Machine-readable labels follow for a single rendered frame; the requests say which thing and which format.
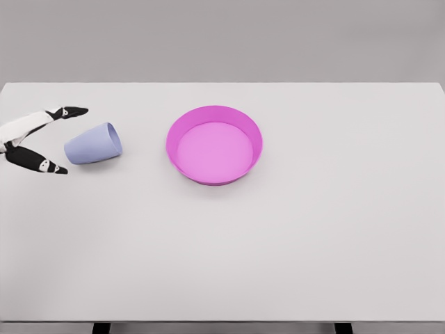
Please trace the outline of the pink round plate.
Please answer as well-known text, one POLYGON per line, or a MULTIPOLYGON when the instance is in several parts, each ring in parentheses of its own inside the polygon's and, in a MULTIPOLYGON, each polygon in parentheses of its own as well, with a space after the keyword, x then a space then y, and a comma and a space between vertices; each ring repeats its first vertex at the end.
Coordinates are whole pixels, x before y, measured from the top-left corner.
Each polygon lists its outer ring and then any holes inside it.
POLYGON ((229 106, 201 106, 170 126, 165 148, 170 163, 184 176, 220 186, 248 174, 261 157, 264 140, 257 123, 229 106))

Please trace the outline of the lavender plastic cup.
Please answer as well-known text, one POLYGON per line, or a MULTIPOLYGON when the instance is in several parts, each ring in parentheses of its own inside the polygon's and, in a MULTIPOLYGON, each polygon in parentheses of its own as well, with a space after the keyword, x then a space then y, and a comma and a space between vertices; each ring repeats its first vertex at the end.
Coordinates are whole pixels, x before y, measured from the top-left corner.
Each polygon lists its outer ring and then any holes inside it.
POLYGON ((64 151, 71 164, 79 165, 119 157, 123 149, 114 126, 105 122, 68 141, 64 151))

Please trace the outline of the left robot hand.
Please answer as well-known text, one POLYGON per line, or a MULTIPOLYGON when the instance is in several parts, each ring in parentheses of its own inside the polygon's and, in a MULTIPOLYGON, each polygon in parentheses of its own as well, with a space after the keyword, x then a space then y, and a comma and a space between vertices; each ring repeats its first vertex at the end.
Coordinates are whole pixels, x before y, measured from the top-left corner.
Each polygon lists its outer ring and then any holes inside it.
POLYGON ((89 112, 86 107, 59 106, 55 109, 36 111, 0 125, 0 155, 6 161, 37 173, 67 175, 68 170, 55 164, 45 156, 21 146, 24 139, 57 120, 83 116, 89 112))

